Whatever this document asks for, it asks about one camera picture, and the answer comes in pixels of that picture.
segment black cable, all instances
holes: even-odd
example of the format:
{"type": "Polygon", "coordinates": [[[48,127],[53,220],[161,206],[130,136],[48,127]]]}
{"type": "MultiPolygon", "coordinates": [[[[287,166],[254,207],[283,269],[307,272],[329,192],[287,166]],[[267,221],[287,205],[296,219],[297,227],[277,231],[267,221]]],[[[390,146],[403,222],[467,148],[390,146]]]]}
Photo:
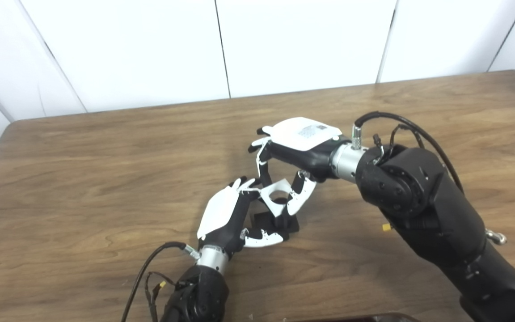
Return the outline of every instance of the black cable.
{"type": "Polygon", "coordinates": [[[167,277],[163,273],[159,273],[157,271],[149,271],[147,277],[144,279],[144,293],[147,297],[148,309],[150,310],[152,322],[158,322],[158,312],[156,310],[156,297],[158,296],[158,291],[162,287],[160,286],[160,284],[156,285],[155,290],[153,291],[153,296],[151,296],[151,293],[148,289],[148,281],[150,280],[150,277],[152,275],[158,275],[159,277],[162,277],[168,284],[172,286],[176,286],[176,284],[170,279],[170,277],[167,277]]]}
{"type": "Polygon", "coordinates": [[[427,140],[435,148],[438,155],[440,155],[440,158],[442,159],[442,161],[444,162],[444,164],[446,166],[446,169],[448,169],[448,172],[452,176],[452,180],[454,180],[454,184],[456,184],[456,187],[458,187],[458,189],[460,189],[460,191],[462,193],[464,193],[464,188],[462,187],[460,178],[458,177],[458,174],[456,173],[456,170],[454,169],[454,166],[450,162],[450,159],[448,158],[446,153],[444,153],[443,149],[440,147],[440,145],[437,143],[437,141],[435,141],[435,139],[433,139],[433,137],[431,135],[429,135],[425,130],[423,130],[420,126],[417,126],[417,124],[413,123],[409,119],[404,118],[397,114],[387,113],[387,112],[379,112],[378,110],[376,110],[374,112],[369,112],[369,113],[361,116],[360,118],[358,118],[355,121],[355,126],[362,127],[363,123],[365,123],[366,121],[372,120],[372,119],[377,119],[377,118],[387,118],[387,119],[393,119],[393,120],[399,121],[401,123],[406,124],[409,128],[411,128],[411,130],[414,130],[414,131],[418,132],[420,135],[422,135],[425,138],[425,140],[427,140]]]}
{"type": "Polygon", "coordinates": [[[140,280],[143,279],[143,275],[144,275],[147,267],[151,263],[152,259],[154,259],[156,257],[156,255],[158,255],[164,249],[172,248],[172,247],[177,247],[177,248],[180,248],[181,250],[184,250],[184,248],[186,248],[186,244],[183,242],[164,243],[164,245],[158,247],[155,251],[153,251],[152,254],[144,262],[143,267],[141,267],[141,269],[139,271],[139,275],[137,275],[137,277],[136,277],[135,285],[132,286],[131,295],[128,297],[127,305],[125,306],[124,311],[122,313],[121,322],[126,322],[126,320],[127,320],[128,312],[131,310],[131,305],[132,305],[133,300],[135,299],[136,291],[139,289],[140,280]]]}
{"type": "Polygon", "coordinates": [[[391,140],[389,143],[390,147],[393,147],[393,145],[395,144],[395,135],[397,134],[397,131],[399,129],[400,130],[409,130],[414,135],[414,138],[417,140],[418,147],[421,149],[425,148],[425,144],[422,142],[421,135],[417,131],[412,130],[411,128],[409,128],[408,126],[406,126],[404,124],[398,124],[397,127],[395,127],[395,129],[391,133],[391,140]]]}

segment panel seam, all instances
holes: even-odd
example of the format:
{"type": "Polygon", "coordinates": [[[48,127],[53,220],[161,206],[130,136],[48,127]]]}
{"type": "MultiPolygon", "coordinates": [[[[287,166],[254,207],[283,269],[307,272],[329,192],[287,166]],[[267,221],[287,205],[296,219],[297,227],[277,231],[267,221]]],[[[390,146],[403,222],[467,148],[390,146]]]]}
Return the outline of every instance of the panel seam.
{"type": "Polygon", "coordinates": [[[226,82],[226,84],[228,86],[228,97],[232,98],[232,93],[229,90],[228,67],[226,66],[226,63],[225,63],[224,41],[222,40],[222,36],[221,36],[220,16],[218,15],[217,0],[214,0],[214,6],[216,7],[216,19],[217,19],[217,22],[218,22],[218,32],[220,33],[220,45],[221,45],[221,48],[222,48],[222,58],[224,59],[225,82],[226,82]]]}
{"type": "Polygon", "coordinates": [[[504,37],[502,43],[500,44],[500,47],[498,48],[498,51],[496,51],[496,55],[494,55],[494,58],[490,62],[490,65],[488,66],[488,69],[486,69],[487,72],[489,72],[490,68],[492,68],[492,65],[494,64],[494,61],[496,61],[496,57],[498,57],[498,54],[502,50],[502,47],[504,47],[504,43],[506,43],[507,37],[510,35],[511,30],[514,28],[514,26],[515,26],[515,19],[514,19],[514,22],[512,23],[512,25],[510,26],[510,28],[508,29],[508,33],[506,34],[506,37],[504,37]]]}

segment wood grain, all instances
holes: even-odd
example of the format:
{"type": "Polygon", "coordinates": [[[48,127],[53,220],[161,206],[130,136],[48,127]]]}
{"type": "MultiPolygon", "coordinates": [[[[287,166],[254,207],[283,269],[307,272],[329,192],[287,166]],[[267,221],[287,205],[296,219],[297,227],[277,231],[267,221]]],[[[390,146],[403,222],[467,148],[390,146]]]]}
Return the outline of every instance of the wood grain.
{"type": "MultiPolygon", "coordinates": [[[[429,130],[486,225],[507,235],[498,250],[515,265],[512,71],[61,116],[12,123],[0,139],[0,321],[118,320],[151,251],[170,240],[195,245],[210,196],[256,175],[246,152],[256,128],[305,116],[347,132],[371,110],[429,130]]],[[[364,134],[393,126],[373,121],[364,134]]],[[[407,134],[399,140],[412,144],[407,134]]],[[[271,167],[274,178],[295,171],[271,167]]],[[[382,232],[384,218],[355,186],[318,186],[299,218],[288,242],[235,255],[228,322],[391,311],[470,320],[438,269],[382,232]]],[[[170,250],[151,269],[178,277],[191,264],[170,250]]],[[[148,321],[143,297],[129,321],[148,321]]]]}

